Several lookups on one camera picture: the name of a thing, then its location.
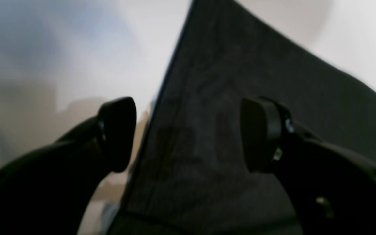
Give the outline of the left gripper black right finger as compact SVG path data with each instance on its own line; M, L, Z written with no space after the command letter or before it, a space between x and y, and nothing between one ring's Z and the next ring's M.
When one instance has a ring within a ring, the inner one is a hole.
M239 110L246 167L272 173L305 235L376 235L376 164L294 122L278 102L243 98Z

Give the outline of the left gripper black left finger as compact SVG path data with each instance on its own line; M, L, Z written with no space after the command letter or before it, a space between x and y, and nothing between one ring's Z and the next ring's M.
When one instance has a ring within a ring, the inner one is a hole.
M0 169L0 235L76 235L99 183L126 170L136 105L104 103L98 114Z

